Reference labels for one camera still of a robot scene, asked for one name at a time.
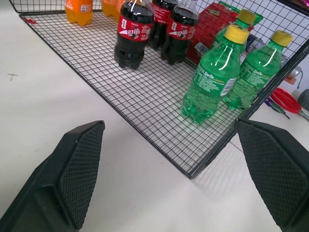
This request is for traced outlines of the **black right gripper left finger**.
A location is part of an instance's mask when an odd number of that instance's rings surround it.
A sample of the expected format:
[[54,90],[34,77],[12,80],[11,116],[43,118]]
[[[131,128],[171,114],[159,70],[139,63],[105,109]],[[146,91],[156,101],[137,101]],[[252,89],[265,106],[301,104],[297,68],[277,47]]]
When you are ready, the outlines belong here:
[[2,232],[78,232],[97,182],[105,123],[65,133],[0,219]]

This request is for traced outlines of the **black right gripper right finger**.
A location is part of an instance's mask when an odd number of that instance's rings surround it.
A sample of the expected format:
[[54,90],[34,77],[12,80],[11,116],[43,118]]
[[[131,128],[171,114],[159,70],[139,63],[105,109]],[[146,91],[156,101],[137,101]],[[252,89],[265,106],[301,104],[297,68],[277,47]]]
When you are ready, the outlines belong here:
[[238,119],[249,173],[263,202],[283,232],[309,230],[309,152],[288,131]]

